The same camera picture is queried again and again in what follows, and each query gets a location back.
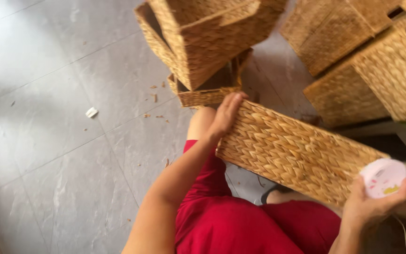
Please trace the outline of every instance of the gray tile floor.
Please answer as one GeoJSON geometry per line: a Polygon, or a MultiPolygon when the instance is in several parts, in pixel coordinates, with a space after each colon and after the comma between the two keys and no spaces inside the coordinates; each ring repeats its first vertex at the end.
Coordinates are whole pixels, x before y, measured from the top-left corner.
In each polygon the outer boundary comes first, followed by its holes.
{"type": "MultiPolygon", "coordinates": [[[[182,153],[193,112],[160,86],[169,71],[135,22],[140,2],[0,0],[3,253],[119,253],[150,184],[182,153]]],[[[313,79],[278,31],[254,49],[244,90],[314,115],[301,91],[313,79]]],[[[272,185],[230,164],[226,179],[251,202],[272,185]]]]}

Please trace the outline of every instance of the sandal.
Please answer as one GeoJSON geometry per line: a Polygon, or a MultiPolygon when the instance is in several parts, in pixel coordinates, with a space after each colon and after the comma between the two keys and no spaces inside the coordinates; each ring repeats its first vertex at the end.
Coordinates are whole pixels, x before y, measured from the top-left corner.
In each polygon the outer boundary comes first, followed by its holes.
{"type": "Polygon", "coordinates": [[[277,191],[279,191],[280,193],[283,193],[283,194],[284,194],[284,193],[290,193],[290,192],[293,192],[293,191],[294,191],[294,190],[291,189],[291,188],[287,188],[286,186],[277,183],[277,185],[275,185],[275,186],[273,186],[272,188],[270,188],[268,191],[266,191],[266,192],[261,196],[261,203],[262,203],[263,205],[267,204],[267,203],[266,203],[267,197],[269,196],[269,193],[271,193],[271,192],[274,191],[274,190],[277,190],[277,191]]]}

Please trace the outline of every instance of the knee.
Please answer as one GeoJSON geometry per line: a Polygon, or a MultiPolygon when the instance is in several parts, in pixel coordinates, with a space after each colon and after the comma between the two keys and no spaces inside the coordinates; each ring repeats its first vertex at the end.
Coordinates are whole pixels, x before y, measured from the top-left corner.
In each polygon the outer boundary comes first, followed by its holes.
{"type": "Polygon", "coordinates": [[[189,129],[187,131],[187,139],[200,139],[206,130],[209,129],[214,118],[216,110],[211,107],[199,109],[190,119],[189,129]]]}
{"type": "Polygon", "coordinates": [[[216,110],[211,107],[203,107],[193,115],[192,120],[198,122],[209,122],[211,123],[216,117],[216,110]]]}

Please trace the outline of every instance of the red skirt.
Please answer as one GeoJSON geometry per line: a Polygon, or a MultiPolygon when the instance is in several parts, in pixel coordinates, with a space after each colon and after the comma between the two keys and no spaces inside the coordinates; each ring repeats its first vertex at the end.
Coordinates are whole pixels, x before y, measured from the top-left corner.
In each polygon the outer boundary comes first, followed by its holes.
{"type": "Polygon", "coordinates": [[[310,201],[256,206],[234,198],[225,170],[214,148],[178,209],[177,253],[329,252],[341,224],[334,212],[310,201]]]}

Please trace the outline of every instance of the debris on floor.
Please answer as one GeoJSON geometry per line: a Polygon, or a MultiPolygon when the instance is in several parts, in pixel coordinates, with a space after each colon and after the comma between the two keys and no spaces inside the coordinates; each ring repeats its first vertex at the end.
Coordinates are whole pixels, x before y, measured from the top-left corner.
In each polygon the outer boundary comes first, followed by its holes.
{"type": "Polygon", "coordinates": [[[154,102],[157,102],[157,95],[156,94],[150,94],[150,95],[153,96],[154,102]]]}
{"type": "Polygon", "coordinates": [[[97,110],[96,108],[94,108],[94,107],[91,107],[91,108],[87,111],[86,116],[87,116],[88,118],[93,118],[96,114],[98,114],[98,110],[97,110]]]}

